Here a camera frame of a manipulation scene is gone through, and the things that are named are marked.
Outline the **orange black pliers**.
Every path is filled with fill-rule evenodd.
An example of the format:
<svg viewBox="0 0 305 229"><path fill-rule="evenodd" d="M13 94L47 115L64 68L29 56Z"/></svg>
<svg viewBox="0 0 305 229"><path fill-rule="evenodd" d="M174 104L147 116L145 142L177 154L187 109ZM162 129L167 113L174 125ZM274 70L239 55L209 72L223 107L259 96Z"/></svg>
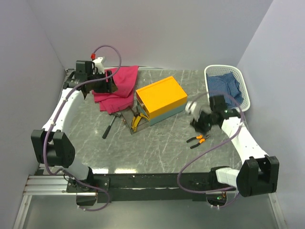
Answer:
<svg viewBox="0 0 305 229"><path fill-rule="evenodd" d="M190 143L191 141L194 141L194 140L197 140L198 142L193 145L193 146L190 146L190 149L194 149L198 146L200 146L203 142L205 142L208 138L210 137L210 135L198 135L198 136L194 136L194 137L191 137L190 139L188 139L186 141L186 143Z"/></svg>

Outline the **orange drawer toolbox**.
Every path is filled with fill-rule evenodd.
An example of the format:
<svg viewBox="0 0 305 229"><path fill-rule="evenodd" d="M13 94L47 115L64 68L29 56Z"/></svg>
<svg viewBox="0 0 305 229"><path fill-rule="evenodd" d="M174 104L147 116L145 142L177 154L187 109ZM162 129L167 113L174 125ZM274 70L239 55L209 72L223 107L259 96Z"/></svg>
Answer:
<svg viewBox="0 0 305 229"><path fill-rule="evenodd" d="M175 78L169 76L137 89L136 98L140 110L148 117L152 126L182 112L188 95Z"/></svg>

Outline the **clear toolbox drawer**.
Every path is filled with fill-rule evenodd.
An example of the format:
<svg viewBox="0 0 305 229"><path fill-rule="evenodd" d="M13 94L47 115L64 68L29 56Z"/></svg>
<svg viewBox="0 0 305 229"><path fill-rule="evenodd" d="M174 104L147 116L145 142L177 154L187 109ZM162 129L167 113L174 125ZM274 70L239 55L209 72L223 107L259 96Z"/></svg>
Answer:
<svg viewBox="0 0 305 229"><path fill-rule="evenodd" d="M150 120L138 106L130 107L121 110L122 121L126 125L130 134L133 135L150 125Z"/></svg>

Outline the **yellow utility knife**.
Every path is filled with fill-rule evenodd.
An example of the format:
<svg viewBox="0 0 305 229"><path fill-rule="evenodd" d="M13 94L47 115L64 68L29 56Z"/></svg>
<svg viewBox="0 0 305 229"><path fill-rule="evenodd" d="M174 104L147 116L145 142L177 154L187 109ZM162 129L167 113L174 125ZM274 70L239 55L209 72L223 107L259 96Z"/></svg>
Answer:
<svg viewBox="0 0 305 229"><path fill-rule="evenodd" d="M141 114L138 114L138 115L133 117L133 119L132 119L132 130L134 132L137 131L137 127L138 127L138 124L140 123L141 119L142 119Z"/></svg>

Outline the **yellow long nose pliers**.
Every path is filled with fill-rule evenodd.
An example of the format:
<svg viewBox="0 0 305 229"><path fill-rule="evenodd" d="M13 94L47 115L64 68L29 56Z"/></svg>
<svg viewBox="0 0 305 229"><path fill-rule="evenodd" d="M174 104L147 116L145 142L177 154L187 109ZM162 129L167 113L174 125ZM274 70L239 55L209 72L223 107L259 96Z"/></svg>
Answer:
<svg viewBox="0 0 305 229"><path fill-rule="evenodd" d="M131 125L132 125L132 126L131 126L131 129L132 129L134 132L136 132L136 131L137 131L137 128L138 128L138 125L139 125L139 123L140 123L140 121L141 121L143 118L146 119L147 121L149 121L149 118L148 118L145 114L139 112L138 107L136 107L136 111L133 110L132 108L130 108L130 110L131 110L132 113L133 113L133 118L132 118L132 122L131 122Z"/></svg>

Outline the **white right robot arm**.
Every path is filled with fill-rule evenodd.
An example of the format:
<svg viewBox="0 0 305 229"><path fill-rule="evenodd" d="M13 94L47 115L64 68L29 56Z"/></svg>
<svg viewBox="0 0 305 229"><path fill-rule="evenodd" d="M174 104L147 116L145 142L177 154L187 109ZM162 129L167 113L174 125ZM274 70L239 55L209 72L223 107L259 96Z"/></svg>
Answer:
<svg viewBox="0 0 305 229"><path fill-rule="evenodd" d="M241 114L228 108L223 95L209 98L211 112L200 111L191 121L196 132L206 135L218 126L231 139L241 162L239 170L230 167L211 169L209 186L220 190L225 184L237 188L243 197L274 193L277 190L279 161L269 156L254 140Z"/></svg>

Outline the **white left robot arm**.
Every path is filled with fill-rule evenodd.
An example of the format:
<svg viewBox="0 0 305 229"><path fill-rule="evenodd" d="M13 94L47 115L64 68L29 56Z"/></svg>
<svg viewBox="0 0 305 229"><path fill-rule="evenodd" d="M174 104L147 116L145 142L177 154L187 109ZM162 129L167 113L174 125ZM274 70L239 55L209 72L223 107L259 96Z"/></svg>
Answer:
<svg viewBox="0 0 305 229"><path fill-rule="evenodd" d="M104 57L90 61L77 61L73 72L63 83L58 104L40 130L33 130L31 141L35 156L44 164L50 175L63 172L78 181L83 191L91 191L96 186L92 169L75 158L75 148L66 132L73 115L91 91L112 93L117 86L110 70L104 68Z"/></svg>

